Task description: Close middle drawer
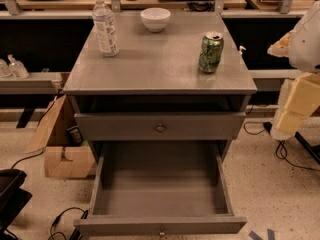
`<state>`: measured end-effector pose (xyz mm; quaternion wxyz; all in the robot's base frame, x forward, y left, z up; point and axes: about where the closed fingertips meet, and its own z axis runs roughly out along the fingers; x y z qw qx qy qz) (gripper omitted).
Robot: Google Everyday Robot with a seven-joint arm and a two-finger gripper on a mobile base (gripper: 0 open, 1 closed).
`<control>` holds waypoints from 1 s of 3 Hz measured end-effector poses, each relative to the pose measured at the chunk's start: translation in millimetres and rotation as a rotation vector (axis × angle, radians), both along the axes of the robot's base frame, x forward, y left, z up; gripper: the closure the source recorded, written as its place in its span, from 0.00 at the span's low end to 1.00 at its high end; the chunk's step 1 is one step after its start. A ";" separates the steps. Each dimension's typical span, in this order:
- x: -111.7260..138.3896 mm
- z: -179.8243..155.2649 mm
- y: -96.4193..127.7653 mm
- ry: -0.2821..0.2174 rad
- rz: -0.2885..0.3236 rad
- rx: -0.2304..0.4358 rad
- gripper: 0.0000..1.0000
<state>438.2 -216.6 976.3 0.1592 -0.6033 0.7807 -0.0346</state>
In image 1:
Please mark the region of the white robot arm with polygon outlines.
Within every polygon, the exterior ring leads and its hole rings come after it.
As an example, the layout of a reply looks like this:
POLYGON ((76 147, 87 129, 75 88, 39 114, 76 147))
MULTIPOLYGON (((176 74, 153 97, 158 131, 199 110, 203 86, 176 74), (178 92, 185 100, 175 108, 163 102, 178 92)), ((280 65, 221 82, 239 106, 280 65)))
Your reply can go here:
POLYGON ((298 21, 295 27, 268 48, 268 53, 288 57, 292 67, 303 72, 281 86, 271 136, 287 140, 320 107, 320 1, 298 21))

